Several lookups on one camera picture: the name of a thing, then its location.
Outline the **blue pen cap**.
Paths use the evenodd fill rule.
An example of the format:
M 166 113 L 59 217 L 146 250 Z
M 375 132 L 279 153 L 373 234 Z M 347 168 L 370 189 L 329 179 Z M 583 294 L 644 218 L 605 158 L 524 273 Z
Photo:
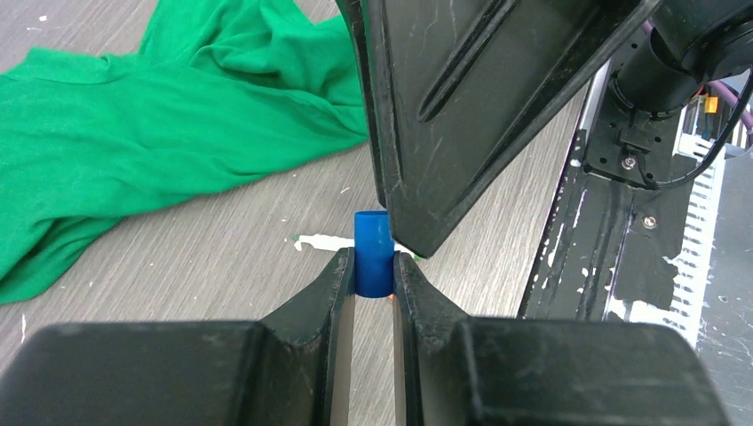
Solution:
M 387 212 L 356 212 L 353 225 L 356 293 L 367 298 L 391 295 L 395 248 Z

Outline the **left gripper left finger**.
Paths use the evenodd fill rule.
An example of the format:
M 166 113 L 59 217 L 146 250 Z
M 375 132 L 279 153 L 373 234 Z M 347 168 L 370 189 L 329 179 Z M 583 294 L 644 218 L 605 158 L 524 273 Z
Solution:
M 1 379 L 4 425 L 345 425 L 354 252 L 259 320 L 66 323 Z

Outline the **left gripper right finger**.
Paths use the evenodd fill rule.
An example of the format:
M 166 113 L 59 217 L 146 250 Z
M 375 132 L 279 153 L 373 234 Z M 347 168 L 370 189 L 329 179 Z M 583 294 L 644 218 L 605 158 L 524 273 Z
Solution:
M 694 349 L 651 324 L 474 317 L 400 253 L 399 425 L 726 425 Z

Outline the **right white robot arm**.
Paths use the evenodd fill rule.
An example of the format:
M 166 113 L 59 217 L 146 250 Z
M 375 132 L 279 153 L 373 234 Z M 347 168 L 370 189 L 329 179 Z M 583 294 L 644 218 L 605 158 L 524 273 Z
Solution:
M 342 1 L 395 240 L 432 256 L 493 180 L 644 25 L 616 76 L 655 116 L 752 63 L 749 1 Z

